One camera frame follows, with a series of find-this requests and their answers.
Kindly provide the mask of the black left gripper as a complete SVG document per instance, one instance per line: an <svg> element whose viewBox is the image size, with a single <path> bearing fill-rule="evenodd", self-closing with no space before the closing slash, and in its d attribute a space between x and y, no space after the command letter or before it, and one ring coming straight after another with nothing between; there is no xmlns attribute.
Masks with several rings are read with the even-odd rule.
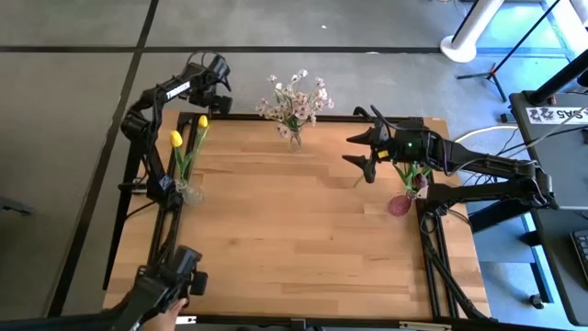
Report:
<svg viewBox="0 0 588 331"><path fill-rule="evenodd" d="M187 94L187 100L192 105L231 105L232 98L219 96L217 94L217 84L224 85L229 91L232 91L228 76L231 68L224 56L213 52L214 58L210 64L205 65L204 59L207 55L202 52L200 64L193 63L192 58L197 55L191 53L187 58L187 68L199 69L190 80L190 91Z"/></svg>

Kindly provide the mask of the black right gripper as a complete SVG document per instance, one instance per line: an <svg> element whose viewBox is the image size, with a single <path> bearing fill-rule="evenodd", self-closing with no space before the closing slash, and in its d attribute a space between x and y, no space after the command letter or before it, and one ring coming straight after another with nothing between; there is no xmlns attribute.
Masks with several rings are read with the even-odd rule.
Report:
<svg viewBox="0 0 588 331"><path fill-rule="evenodd" d="M378 157L399 163L427 164L431 153L432 132L419 120L403 120L396 124L393 135L377 148ZM369 127L365 132L348 137L349 143L378 144L380 129ZM362 170L367 183L373 183L376 176L376 161L364 155L343 155L342 158Z"/></svg>

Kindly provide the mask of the dark red tulip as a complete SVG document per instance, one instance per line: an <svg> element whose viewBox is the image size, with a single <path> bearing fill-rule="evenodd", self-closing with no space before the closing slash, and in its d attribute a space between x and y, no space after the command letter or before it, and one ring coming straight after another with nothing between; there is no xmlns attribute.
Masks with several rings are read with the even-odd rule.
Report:
<svg viewBox="0 0 588 331"><path fill-rule="evenodd" d="M413 192L414 171L411 165L404 164L402 168L396 163L392 164L408 192Z"/></svg>
<svg viewBox="0 0 588 331"><path fill-rule="evenodd" d="M428 177L432 172L432 168L428 165L419 165L414 163L411 165L411 190L417 192L419 189L428 185Z"/></svg>

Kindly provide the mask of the purple glass vase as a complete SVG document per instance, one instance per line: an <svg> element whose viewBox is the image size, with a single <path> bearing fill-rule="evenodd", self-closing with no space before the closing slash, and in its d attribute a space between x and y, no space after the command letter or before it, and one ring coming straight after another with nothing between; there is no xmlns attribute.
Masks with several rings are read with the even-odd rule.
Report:
<svg viewBox="0 0 588 331"><path fill-rule="evenodd" d="M417 201L425 201L427 199L428 189L429 187L425 186L417 191L407 191L406 193L393 197L388 203L388 213L398 217L407 214Z"/></svg>

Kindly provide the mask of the wide clear glass vase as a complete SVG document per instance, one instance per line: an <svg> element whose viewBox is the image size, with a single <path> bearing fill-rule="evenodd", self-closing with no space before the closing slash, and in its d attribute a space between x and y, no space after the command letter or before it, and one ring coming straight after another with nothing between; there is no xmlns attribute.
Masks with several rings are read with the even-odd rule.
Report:
<svg viewBox="0 0 588 331"><path fill-rule="evenodd" d="M192 187L184 179L175 181L175 190L182 196L188 206L196 206L204 200L204 193L200 187Z"/></svg>

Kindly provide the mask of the white floor stand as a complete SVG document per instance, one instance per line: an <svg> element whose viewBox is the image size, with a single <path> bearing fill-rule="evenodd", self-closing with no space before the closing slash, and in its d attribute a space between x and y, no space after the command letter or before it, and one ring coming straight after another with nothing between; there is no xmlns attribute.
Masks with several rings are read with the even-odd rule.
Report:
<svg viewBox="0 0 588 331"><path fill-rule="evenodd" d="M469 63L477 56L477 41L504 0L475 0L454 35L444 37L440 51L455 63Z"/></svg>

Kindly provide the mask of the black tripod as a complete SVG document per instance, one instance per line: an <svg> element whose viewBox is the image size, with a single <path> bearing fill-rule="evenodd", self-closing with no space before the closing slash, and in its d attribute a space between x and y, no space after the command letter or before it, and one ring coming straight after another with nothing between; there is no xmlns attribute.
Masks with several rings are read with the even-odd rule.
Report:
<svg viewBox="0 0 588 331"><path fill-rule="evenodd" d="M539 17L539 19L532 25L532 27L523 35L523 37L515 44L515 46L502 58L499 63L494 63L488 72L478 74L465 74L457 76L458 80L484 78L485 80L494 84L496 90L503 103L507 101L506 94L497 77L498 71L505 65L505 63L518 51L520 46L528 39L528 37L537 29L543 20L553 11L553 9L559 4L561 0L555 0L555 2L548 7L548 9Z"/></svg>

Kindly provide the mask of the white printed label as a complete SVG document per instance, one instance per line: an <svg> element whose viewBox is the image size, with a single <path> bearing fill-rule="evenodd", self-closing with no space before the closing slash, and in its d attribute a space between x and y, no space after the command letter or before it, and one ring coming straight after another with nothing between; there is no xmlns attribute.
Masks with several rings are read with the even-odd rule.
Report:
<svg viewBox="0 0 588 331"><path fill-rule="evenodd" d="M532 124L557 125L567 118L567 125L588 125L588 108L577 112L579 108L532 107L526 108L526 115Z"/></svg>

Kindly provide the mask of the black desk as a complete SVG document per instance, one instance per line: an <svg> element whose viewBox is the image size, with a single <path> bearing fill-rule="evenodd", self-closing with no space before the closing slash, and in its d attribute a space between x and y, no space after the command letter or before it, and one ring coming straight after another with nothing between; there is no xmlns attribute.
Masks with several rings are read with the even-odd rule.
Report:
<svg viewBox="0 0 588 331"><path fill-rule="evenodd" d="M588 277L571 235L588 231L588 220L566 210L532 210L531 215L568 320L588 327Z"/></svg>
<svg viewBox="0 0 588 331"><path fill-rule="evenodd" d="M541 107L588 108L588 95L557 94L555 105ZM538 138L543 140L527 149L543 170L551 176L555 201L562 209L588 211L588 125L532 124L526 108L535 107L522 93L509 96L512 113L525 144Z"/></svg>

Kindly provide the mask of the black slanted pole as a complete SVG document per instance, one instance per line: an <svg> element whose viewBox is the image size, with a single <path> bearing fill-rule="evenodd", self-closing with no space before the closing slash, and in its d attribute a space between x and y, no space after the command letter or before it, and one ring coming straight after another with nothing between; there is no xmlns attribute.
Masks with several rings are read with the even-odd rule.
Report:
<svg viewBox="0 0 588 331"><path fill-rule="evenodd" d="M535 91L525 91L528 103L534 106L555 105L556 94L569 82L576 80L578 87L588 92L588 49L553 75Z"/></svg>

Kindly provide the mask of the black lower desk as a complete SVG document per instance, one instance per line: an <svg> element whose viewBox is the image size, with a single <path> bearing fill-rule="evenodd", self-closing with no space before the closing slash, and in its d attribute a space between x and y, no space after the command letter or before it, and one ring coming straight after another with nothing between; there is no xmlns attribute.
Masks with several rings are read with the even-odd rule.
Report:
<svg viewBox="0 0 588 331"><path fill-rule="evenodd" d="M588 220L566 210L532 210L531 215L568 320L588 327L588 277L571 235L588 231Z"/></svg>

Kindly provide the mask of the black keyboard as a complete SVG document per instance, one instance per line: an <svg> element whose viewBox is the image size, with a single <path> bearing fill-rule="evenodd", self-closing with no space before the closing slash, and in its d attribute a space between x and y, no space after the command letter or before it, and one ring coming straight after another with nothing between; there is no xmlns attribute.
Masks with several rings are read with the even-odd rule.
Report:
<svg viewBox="0 0 588 331"><path fill-rule="evenodd" d="M580 268L588 284L588 229L573 231L571 233L571 241L578 256Z"/></svg>

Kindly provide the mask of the person's hand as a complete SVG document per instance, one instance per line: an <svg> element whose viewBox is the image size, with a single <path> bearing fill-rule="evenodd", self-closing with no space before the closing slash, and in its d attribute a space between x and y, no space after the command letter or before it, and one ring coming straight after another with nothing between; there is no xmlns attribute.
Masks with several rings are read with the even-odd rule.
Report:
<svg viewBox="0 0 588 331"><path fill-rule="evenodd" d="M145 322L140 328L141 331L175 331L176 318L188 305L188 299L179 299L165 313L158 314L154 318Z"/></svg>

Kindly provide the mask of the black aluminium table frame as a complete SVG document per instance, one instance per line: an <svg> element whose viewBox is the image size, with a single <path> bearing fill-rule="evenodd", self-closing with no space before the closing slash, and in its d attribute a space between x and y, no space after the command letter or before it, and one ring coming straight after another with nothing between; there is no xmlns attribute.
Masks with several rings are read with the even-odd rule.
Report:
<svg viewBox="0 0 588 331"><path fill-rule="evenodd" d="M188 312L201 318L375 322L461 315L424 261L415 211L388 213L403 184L382 164L373 184L343 155L358 117L327 116L291 152L271 121L214 120L192 172L204 200L181 211L176 241L209 275Z"/></svg>

